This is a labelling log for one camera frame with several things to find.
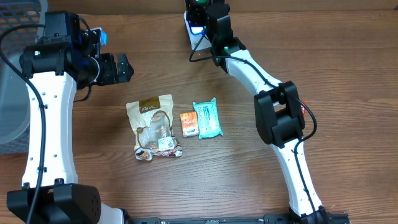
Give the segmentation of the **beige snack pouch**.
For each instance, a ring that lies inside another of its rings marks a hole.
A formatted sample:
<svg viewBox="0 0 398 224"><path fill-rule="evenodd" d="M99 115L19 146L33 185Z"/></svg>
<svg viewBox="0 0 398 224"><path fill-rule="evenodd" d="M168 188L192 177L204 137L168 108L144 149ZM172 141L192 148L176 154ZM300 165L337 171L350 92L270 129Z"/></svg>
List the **beige snack pouch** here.
<svg viewBox="0 0 398 224"><path fill-rule="evenodd" d="M151 161L154 156L181 157L182 147L173 131L172 95L154 96L126 104L127 116L135 134L136 159Z"/></svg>

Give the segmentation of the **red coffee stick sachet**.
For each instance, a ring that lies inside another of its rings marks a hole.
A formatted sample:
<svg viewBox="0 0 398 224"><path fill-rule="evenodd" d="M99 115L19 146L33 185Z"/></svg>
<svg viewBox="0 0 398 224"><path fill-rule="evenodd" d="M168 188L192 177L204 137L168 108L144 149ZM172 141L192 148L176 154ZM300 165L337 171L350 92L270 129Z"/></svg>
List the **red coffee stick sachet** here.
<svg viewBox="0 0 398 224"><path fill-rule="evenodd" d="M302 108L302 114L303 114L303 117L305 117L305 112L306 112L306 109L305 109L305 107L304 106L301 106L301 108Z"/></svg>

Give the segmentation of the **green lid jar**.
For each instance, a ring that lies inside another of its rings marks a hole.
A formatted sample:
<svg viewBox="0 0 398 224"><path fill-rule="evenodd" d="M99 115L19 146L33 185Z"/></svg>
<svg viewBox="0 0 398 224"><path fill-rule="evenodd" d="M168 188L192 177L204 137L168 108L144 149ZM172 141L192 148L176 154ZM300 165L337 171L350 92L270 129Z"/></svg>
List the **green lid jar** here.
<svg viewBox="0 0 398 224"><path fill-rule="evenodd" d="M194 0L194 5L205 7L208 5L208 0Z"/></svg>

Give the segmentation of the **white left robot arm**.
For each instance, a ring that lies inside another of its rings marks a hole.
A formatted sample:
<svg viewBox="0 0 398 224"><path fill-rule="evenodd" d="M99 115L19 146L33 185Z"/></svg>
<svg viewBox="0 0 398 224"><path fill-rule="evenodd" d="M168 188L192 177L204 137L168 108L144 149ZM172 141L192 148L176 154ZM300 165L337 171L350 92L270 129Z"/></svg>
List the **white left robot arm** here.
<svg viewBox="0 0 398 224"><path fill-rule="evenodd" d="M30 97L30 139L22 187L7 193L7 207L26 223L130 223L124 209L101 201L94 186L78 181L73 159L75 94L94 85L128 82L133 69L124 54L101 53L101 28L45 28L24 49L17 74Z"/></svg>

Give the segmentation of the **teal wet wipes pack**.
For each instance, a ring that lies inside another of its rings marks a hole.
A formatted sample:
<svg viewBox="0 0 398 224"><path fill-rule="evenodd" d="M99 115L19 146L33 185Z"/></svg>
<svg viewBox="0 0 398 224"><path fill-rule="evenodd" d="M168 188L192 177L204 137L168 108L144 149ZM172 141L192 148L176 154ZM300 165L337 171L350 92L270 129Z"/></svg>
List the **teal wet wipes pack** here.
<svg viewBox="0 0 398 224"><path fill-rule="evenodd" d="M197 113L199 139L224 135L218 117L218 108L215 97L213 97L211 101L207 102L193 102L193 109Z"/></svg>

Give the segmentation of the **orange small box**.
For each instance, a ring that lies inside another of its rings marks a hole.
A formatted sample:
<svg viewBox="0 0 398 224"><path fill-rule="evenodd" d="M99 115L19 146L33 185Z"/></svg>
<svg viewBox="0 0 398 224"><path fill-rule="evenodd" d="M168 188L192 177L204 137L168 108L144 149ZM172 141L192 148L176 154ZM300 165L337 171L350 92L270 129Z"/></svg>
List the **orange small box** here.
<svg viewBox="0 0 398 224"><path fill-rule="evenodd" d="M199 135L197 113L195 111L180 115L183 137Z"/></svg>

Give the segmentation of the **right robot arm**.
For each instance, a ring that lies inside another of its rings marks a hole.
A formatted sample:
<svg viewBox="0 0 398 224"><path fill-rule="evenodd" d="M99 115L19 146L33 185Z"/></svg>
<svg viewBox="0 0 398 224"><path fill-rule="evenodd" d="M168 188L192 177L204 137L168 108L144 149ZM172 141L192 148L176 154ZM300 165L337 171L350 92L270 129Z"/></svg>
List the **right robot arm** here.
<svg viewBox="0 0 398 224"><path fill-rule="evenodd" d="M308 106L300 100L291 81L281 82L268 74L233 34L230 6L224 1L185 1L185 22L193 51L207 38L210 59L238 79L254 98L257 131L274 150L289 193L291 223L328 223L322 201L312 184L305 160L303 112Z"/></svg>

